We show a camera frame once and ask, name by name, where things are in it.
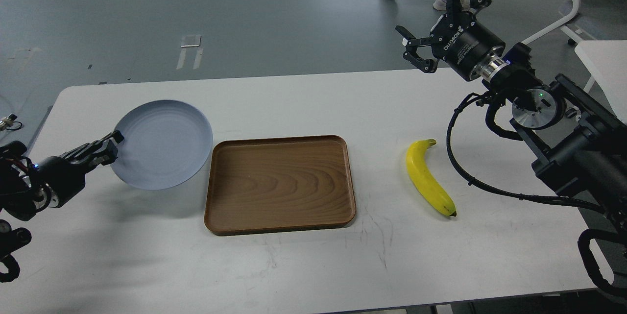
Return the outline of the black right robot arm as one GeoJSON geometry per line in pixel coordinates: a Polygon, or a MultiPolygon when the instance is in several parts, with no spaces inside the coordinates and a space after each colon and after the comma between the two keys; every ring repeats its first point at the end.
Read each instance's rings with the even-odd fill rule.
{"type": "Polygon", "coordinates": [[[455,109],[446,130],[446,152],[457,173],[497,195],[546,205],[564,205],[601,214],[612,231],[586,229],[578,249],[598,290],[625,298],[626,288],[607,280],[594,256],[594,241],[626,247],[626,124],[566,75],[550,83],[536,76],[531,49],[517,43],[509,50],[477,15],[492,0],[446,0],[445,13],[425,37],[403,26],[404,58],[425,73],[445,62],[462,79],[479,79],[486,91],[470,93],[455,109]],[[524,142],[533,152],[534,175],[553,195],[527,195],[493,187],[472,176],[453,154],[452,133],[470,104],[486,108],[484,123],[500,138],[524,142]]]}

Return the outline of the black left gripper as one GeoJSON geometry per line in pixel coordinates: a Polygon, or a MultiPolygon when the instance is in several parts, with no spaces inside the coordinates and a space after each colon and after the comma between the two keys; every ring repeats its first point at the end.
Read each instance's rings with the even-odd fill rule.
{"type": "Polygon", "coordinates": [[[118,146],[125,140],[120,131],[112,131],[100,140],[80,145],[60,156],[50,156],[38,164],[41,180],[51,191],[49,207],[61,208],[86,185],[90,167],[109,165],[118,159],[118,146]]]}

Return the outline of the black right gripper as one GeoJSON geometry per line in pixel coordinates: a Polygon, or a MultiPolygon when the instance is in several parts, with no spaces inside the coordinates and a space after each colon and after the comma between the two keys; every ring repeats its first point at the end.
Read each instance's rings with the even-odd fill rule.
{"type": "Polygon", "coordinates": [[[406,41],[403,58],[423,73],[434,73],[438,59],[443,60],[464,80],[477,79],[476,66],[491,54],[502,55],[505,49],[505,42],[476,19],[491,4],[492,0],[446,0],[445,10],[428,37],[417,38],[397,24],[395,30],[406,41]],[[431,47],[437,59],[424,59],[417,53],[418,48],[425,47],[431,47]]]}

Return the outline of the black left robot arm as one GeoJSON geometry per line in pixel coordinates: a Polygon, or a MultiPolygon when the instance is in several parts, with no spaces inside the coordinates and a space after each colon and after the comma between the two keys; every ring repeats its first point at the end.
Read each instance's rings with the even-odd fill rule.
{"type": "Polygon", "coordinates": [[[60,208],[85,188],[85,176],[99,165],[118,158],[121,132],[114,130],[61,156],[34,164],[19,141],[1,147],[0,208],[22,221],[47,208],[60,208]]]}

